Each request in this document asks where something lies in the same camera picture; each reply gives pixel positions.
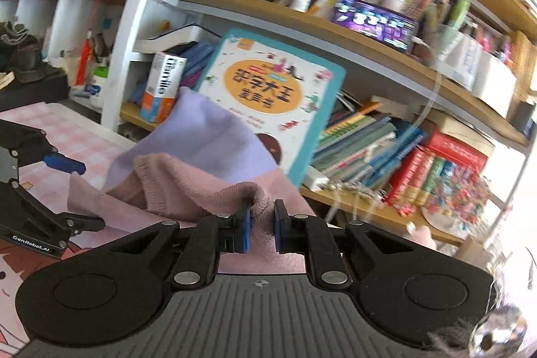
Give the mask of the tablet with purple screen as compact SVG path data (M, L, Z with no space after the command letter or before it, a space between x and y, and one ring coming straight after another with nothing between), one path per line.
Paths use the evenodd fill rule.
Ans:
M414 19L362 0L336 1L330 22L402 54L409 53L418 30Z

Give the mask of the black leather shoe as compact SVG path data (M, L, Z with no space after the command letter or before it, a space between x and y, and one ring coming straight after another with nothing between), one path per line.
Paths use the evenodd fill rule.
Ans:
M41 81L43 67L42 41L30 34L21 23L1 23L1 73L13 73L21 84Z

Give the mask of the red thick dictionary books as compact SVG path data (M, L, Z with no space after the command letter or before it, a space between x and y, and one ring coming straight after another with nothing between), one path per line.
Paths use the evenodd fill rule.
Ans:
M421 208L428 203L439 178L450 178L457 168L481 173L493 150L488 140L483 141L485 152L438 128L430 129L391 177L384 203L399 210L403 204Z

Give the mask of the white storage box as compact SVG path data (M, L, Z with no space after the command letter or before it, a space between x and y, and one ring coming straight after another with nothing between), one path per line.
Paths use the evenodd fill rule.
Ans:
M439 53L434 68L506 118L516 77L497 56L466 33L456 32Z

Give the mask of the white mug green lid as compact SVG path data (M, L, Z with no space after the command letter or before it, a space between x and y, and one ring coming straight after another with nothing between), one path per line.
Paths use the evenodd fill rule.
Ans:
M89 90L89 101L90 104L96 109L102 109L104 106L107 76L107 65L98 65L95 68Z

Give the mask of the wooden white bookshelf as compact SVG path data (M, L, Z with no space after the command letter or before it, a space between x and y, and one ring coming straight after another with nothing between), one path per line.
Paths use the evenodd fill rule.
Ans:
M101 125L110 131L124 123L148 132L156 129L142 120L126 96L132 63L149 60L135 51L137 37L153 36L156 22L165 19L174 25L198 23L219 35L240 27L309 49L346 68L346 90L366 77L371 91L395 87L402 96L420 102L431 97L435 86L436 74L409 56L324 19L260 0L1 0L1 19L23 23L38 35L50 30L49 50L57 54L82 43L107 4L122 8L110 65L113 91L100 112Z

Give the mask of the white orange usmile box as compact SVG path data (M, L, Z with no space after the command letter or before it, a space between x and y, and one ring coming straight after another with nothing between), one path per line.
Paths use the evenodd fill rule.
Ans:
M147 123L162 123L175 104L187 59L163 52L157 53L151 65L140 116Z

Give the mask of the pink plush toy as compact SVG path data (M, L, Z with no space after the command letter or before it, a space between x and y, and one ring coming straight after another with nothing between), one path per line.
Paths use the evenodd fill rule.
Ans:
M405 238L411 242L427 247L431 250L437 250L437 244L431 235L431 229L428 226L416 226L414 222L409 222L406 225Z

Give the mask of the stack of slanted books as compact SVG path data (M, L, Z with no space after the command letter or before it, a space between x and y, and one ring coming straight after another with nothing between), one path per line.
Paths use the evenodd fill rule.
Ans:
M330 179L323 190L359 183L372 188L390 176L426 136L409 118L405 104L376 95L361 102L340 92L310 163Z

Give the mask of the pink and lilac knit sweater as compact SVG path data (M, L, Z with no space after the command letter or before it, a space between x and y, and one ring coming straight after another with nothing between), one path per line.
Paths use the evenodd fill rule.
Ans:
M69 182L67 208L104 219L103 230L75 239L98 247L166 219L188 227L210 214L233 214L249 201L251 240L246 254L225 254L224 273L302 273L298 254L278 254L274 202L289 213L312 213L298 189L257 135L233 113L183 87L161 126L111 163L102 189L79 175Z

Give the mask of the white power adapter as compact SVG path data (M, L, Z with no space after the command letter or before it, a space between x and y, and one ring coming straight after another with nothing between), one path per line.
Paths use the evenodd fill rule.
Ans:
M323 190L329 182L330 179L327 176L314 167L309 166L304 175L302 185L308 188L309 191L316 192Z

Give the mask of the red hanging tassel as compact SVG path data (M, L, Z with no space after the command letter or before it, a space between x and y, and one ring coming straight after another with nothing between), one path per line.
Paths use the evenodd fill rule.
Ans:
M84 41L84 44L82 46L79 63L78 63L78 70L77 70L77 76L75 79L75 86L82 86L86 83L86 69L87 69L87 63L91 56L91 31L87 32L87 38Z

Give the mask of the teal children's sound book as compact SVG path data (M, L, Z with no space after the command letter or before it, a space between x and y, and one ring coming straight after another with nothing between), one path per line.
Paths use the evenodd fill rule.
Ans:
M196 90L239 117L299 186L345 76L325 58L235 27L218 43Z

